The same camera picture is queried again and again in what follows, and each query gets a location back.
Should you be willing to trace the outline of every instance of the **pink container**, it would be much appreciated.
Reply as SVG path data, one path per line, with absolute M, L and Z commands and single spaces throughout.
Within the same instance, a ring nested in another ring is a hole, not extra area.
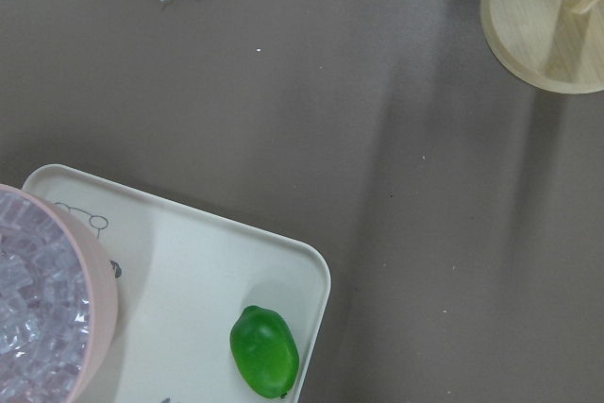
M 63 231 L 82 268 L 90 301 L 90 334 L 81 370 L 66 399 L 68 403 L 73 402 L 90 383 L 107 355 L 115 330 L 118 307 L 117 286 L 109 256 L 88 228 L 69 212 L 4 184 L 0 184 L 0 192 L 19 195 L 42 209 Z

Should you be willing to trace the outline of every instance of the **cartoon drawing on tray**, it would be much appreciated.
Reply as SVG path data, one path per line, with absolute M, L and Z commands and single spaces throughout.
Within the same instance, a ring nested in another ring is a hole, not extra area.
M 55 205 L 65 208 L 84 224 L 88 224 L 88 226 L 92 229 L 92 232 L 96 233 L 97 240 L 101 239 L 101 231 L 109 227 L 109 219 L 105 216 L 101 216 L 100 214 L 92 214 L 91 212 L 83 210 L 82 208 L 72 207 L 63 202 L 55 202 Z M 122 275 L 122 268 L 117 261 L 111 260 L 111 267 L 115 273 L 115 278 L 118 278 Z

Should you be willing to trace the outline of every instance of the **wooden disc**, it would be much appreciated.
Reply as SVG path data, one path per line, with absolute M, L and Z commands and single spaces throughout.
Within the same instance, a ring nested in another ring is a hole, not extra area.
M 527 83 L 551 92 L 604 90 L 604 1 L 584 14 L 567 0 L 482 0 L 495 56 Z

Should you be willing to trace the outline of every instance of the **tray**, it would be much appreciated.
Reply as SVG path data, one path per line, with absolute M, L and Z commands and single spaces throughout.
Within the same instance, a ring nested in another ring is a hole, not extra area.
M 43 166 L 23 189 L 84 222 L 121 271 L 115 336 L 78 403 L 266 402 L 228 342 L 250 304 L 290 326 L 300 372 L 279 401 L 297 402 L 330 289 L 315 249 L 63 165 Z

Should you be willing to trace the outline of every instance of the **table surface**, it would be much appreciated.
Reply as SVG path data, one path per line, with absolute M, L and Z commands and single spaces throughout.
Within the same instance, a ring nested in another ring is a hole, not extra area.
M 479 0 L 0 0 L 0 180 L 50 162 L 317 248 L 300 402 L 599 402 L 604 95 Z

